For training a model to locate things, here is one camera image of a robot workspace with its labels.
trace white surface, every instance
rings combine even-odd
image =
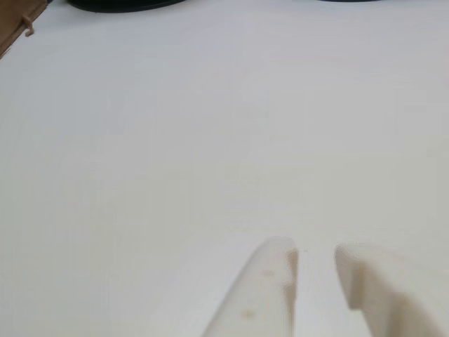
[[[252,254],[203,337],[292,337],[298,251],[272,237]]]
[[[449,336],[449,279],[398,254],[342,244],[335,263],[349,306],[373,337]]]
[[[367,336],[333,265],[449,273],[449,2],[56,1],[0,61],[2,336],[200,336],[271,235],[297,332]]]

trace black round base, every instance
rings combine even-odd
[[[68,0],[84,11],[96,13],[129,13],[165,7],[185,0]]]

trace white table surface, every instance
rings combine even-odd
[[[0,61],[0,335],[200,337],[271,235],[296,336],[368,336],[333,266],[449,274],[449,1],[54,1]]]

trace black object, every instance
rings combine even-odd
[[[185,0],[68,0],[79,9],[96,13],[128,13],[165,7]]]

